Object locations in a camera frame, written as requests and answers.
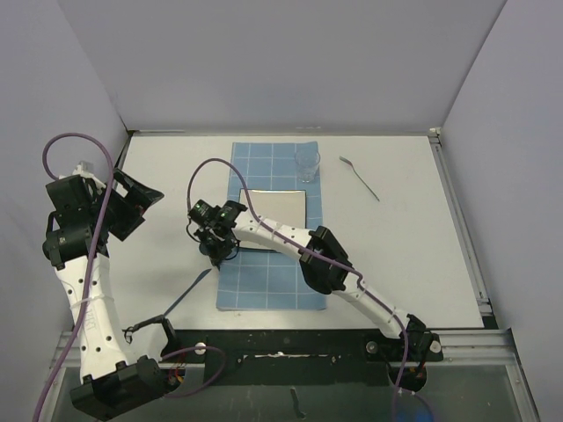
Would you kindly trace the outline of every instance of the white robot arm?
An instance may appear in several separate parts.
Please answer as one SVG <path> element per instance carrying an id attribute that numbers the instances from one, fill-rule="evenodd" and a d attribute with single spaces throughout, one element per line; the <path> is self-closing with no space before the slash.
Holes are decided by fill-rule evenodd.
<path id="1" fill-rule="evenodd" d="M 266 225 L 275 229 L 276 232 L 283 234 L 285 237 L 293 239 L 296 243 L 304 248 L 311 242 L 311 230 L 299 229 L 296 227 L 287 226 L 285 224 L 275 222 L 269 218 L 262 220 Z M 268 249 L 278 251 L 299 261 L 303 254 L 292 244 L 284 242 L 281 237 L 269 232 L 257 222 L 246 210 L 237 217 L 236 226 L 233 228 L 233 234 L 239 241 L 254 242 L 266 246 Z M 408 324 L 408 317 L 406 312 L 393 306 L 389 301 L 384 299 L 381 294 L 376 293 L 372 287 L 369 287 L 365 281 L 360 281 L 360 288 L 355 282 L 353 277 L 346 277 L 344 280 L 343 290 L 333 290 L 333 293 L 341 297 L 346 302 L 358 309 L 366 317 L 368 317 L 376 327 L 388 338 L 399 338 L 401 328 L 395 318 L 391 317 L 389 312 L 383 309 L 380 305 L 375 303 L 366 295 L 367 291 L 372 291 L 380 301 L 382 301 L 389 309 L 394 309 L 394 314 L 399 318 L 402 324 L 406 327 Z"/>
<path id="2" fill-rule="evenodd" d="M 214 266 L 229 257 L 240 241 L 261 244 L 299 261 L 310 288 L 324 295 L 335 294 L 349 302 L 373 321 L 385 337 L 400 338 L 403 331 L 418 333 L 426 330 L 416 316 L 395 307 L 365 281 L 347 277 L 348 271 L 341 267 L 353 269 L 352 264 L 331 230 L 325 227 L 300 229 L 261 216 L 259 222 L 246 206 L 231 200 L 222 207 L 211 207 L 199 200 L 188 217 L 199 226 L 194 236 L 201 243 L 200 251 L 209 255 Z M 307 251 L 314 251 L 321 257 L 316 258 Z M 413 338 L 411 345 L 426 348 L 429 343 L 422 344 L 418 338 Z"/>
<path id="3" fill-rule="evenodd" d="M 123 197 L 111 191 L 97 244 L 91 244 L 91 233 L 109 187 L 80 167 L 72 176 L 48 184 L 48 195 L 55 211 L 49 216 L 43 244 L 43 251 L 67 292 L 75 322 L 81 304 L 88 302 L 79 331 L 82 385 L 73 389 L 70 397 L 77 409 L 99 420 L 115 418 L 169 391 L 170 386 L 166 385 L 157 361 L 159 356 L 180 349 L 174 330 L 164 316 L 155 316 L 127 329 L 132 332 L 148 324 L 161 324 L 162 337 L 153 342 L 150 350 L 136 353 L 122 335 L 109 282 L 107 239 L 110 233 L 120 240 L 127 238 L 143 222 L 144 212 L 164 195 L 120 170 L 114 170 L 113 174 L 127 194 Z M 240 241 L 262 244 L 298 260 L 311 288 L 325 295 L 334 293 L 350 302 L 373 321 L 385 337 L 400 338 L 405 333 L 412 356 L 422 356 L 430 347 L 432 335 L 425 334 L 426 327 L 420 320 L 394 307 L 381 295 L 370 292 L 372 289 L 365 282 L 347 277 L 348 270 L 354 271 L 352 264 L 329 229 L 322 226 L 315 231 L 299 229 L 267 218 L 258 222 L 244 205 L 233 201 L 227 201 L 223 207 L 211 207 L 200 200 L 188 215 L 198 224 L 194 235 L 201 242 L 200 250 L 209 255 L 213 265 L 219 266 L 237 249 Z M 265 225 L 285 236 L 288 242 L 267 230 Z M 97 254 L 91 286 L 88 297 L 82 299 L 87 256 L 92 247 Z"/>
<path id="4" fill-rule="evenodd" d="M 55 211 L 49 215 L 43 244 L 43 252 L 67 293 L 75 322 L 82 303 L 87 302 L 78 334 L 82 385 L 70 392 L 70 398 L 77 409 L 98 420 L 109 420 L 165 394 L 157 360 L 164 346 L 174 350 L 179 347 L 163 316 L 147 323 L 162 324 L 164 333 L 143 355 L 137 355 L 124 339 L 110 287 L 107 239 L 110 233 L 120 240 L 127 238 L 144 221 L 144 212 L 164 195 L 118 169 L 113 171 L 113 178 L 127 194 L 123 197 L 111 191 L 97 244 L 91 244 L 92 232 L 109 187 L 82 165 L 72 176 L 48 184 Z M 89 294 L 83 299 L 90 248 L 96 248 L 96 257 Z"/>

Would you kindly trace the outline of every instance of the white wall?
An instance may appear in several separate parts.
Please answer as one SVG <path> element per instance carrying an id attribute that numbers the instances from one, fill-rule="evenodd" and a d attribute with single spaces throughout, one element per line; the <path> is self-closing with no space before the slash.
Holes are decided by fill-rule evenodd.
<path id="1" fill-rule="evenodd" d="M 543 421 L 563 394 L 563 3 L 508 0 L 444 128 L 496 313 Z"/>
<path id="2" fill-rule="evenodd" d="M 504 2 L 59 0 L 128 128 L 332 133 L 441 126 Z"/>
<path id="3" fill-rule="evenodd" d="M 61 330 L 65 292 L 41 252 L 52 206 L 41 151 L 52 136 L 83 131 L 116 156 L 119 116 L 55 0 L 0 5 L 0 420 L 30 420 Z M 105 169 L 78 140 L 53 148 L 55 173 L 80 157 Z"/>

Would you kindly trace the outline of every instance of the white tabletop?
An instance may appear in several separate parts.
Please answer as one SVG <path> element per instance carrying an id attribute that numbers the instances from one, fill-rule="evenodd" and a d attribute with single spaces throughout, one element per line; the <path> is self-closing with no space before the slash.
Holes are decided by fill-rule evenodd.
<path id="1" fill-rule="evenodd" d="M 431 328 L 483 326 L 428 138 L 134 136 L 123 170 L 165 197 L 124 243 L 109 243 L 112 287 L 129 326 L 163 313 L 209 268 L 186 235 L 186 186 L 204 159 L 230 160 L 233 142 L 318 141 L 324 225 L 376 292 Z M 345 156 L 378 194 L 376 202 Z M 229 171 L 209 164 L 194 182 L 192 203 L 226 201 Z M 176 329 L 373 328 L 334 295 L 319 311 L 216 308 L 214 269 L 170 314 Z"/>

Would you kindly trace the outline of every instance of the bolt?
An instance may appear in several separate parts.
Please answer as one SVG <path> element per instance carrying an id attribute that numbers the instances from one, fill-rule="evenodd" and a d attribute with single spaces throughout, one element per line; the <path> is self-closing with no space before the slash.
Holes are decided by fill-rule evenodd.
<path id="1" fill-rule="evenodd" d="M 199 343 L 196 343 L 195 346 L 196 347 L 205 347 L 205 343 L 200 341 Z M 199 354 L 199 355 L 205 354 L 205 352 L 206 352 L 205 349 L 196 349 L 195 350 L 195 354 Z"/>
<path id="2" fill-rule="evenodd" d="M 377 353 L 377 343 L 375 341 L 369 341 L 366 345 L 366 350 L 371 354 Z"/>
<path id="3" fill-rule="evenodd" d="M 430 345 L 430 352 L 439 353 L 441 350 L 442 350 L 442 345 L 438 341 L 434 340 Z"/>

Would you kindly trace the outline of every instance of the grid pattern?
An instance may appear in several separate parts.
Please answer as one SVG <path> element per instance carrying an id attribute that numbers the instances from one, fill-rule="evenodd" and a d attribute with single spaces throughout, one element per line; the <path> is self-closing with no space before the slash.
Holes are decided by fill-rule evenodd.
<path id="1" fill-rule="evenodd" d="M 295 153 L 318 150 L 316 142 L 241 143 L 234 142 L 231 162 L 245 177 L 250 189 L 305 191 L 307 228 L 323 222 L 320 176 L 310 183 L 296 177 Z M 232 171 L 229 200 L 239 199 L 242 184 Z M 299 264 L 274 251 L 241 250 L 221 265 L 216 306 L 219 309 L 308 309 L 326 307 L 326 296 L 310 289 Z"/>

